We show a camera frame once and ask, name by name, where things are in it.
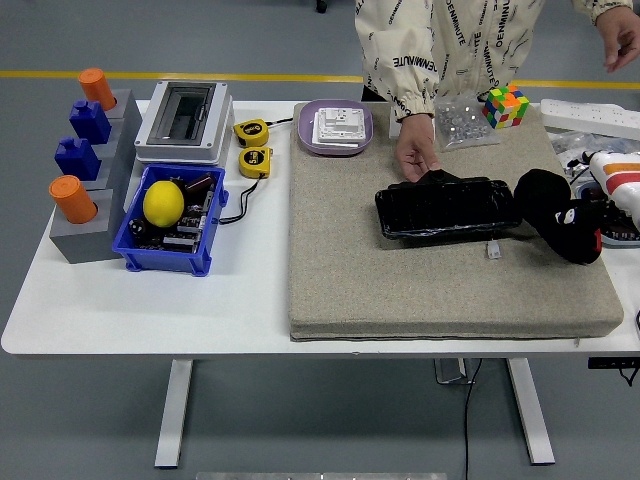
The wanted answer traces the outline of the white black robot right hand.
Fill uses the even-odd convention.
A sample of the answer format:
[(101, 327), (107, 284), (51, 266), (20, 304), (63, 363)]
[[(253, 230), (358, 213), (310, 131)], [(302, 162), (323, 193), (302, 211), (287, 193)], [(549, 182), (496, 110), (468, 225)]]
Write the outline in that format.
[(576, 191), (567, 206), (554, 213), (559, 225), (604, 227), (625, 219), (639, 230), (639, 154), (586, 151), (569, 167), (583, 165), (591, 176), (595, 193)]

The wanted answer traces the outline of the person's right hand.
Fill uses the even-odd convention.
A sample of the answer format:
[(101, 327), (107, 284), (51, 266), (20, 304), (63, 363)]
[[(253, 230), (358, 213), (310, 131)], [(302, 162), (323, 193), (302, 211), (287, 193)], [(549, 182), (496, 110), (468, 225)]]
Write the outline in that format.
[(430, 115), (415, 114), (401, 120), (395, 156), (406, 180), (417, 182), (428, 171), (441, 168), (434, 138)]

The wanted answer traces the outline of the person's left hand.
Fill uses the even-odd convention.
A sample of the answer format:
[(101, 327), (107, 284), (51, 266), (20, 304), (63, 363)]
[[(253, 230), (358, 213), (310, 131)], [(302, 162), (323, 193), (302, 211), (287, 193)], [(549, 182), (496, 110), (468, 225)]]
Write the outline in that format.
[(601, 13), (596, 28), (604, 45), (604, 68), (613, 73), (639, 57), (639, 16), (627, 6)]

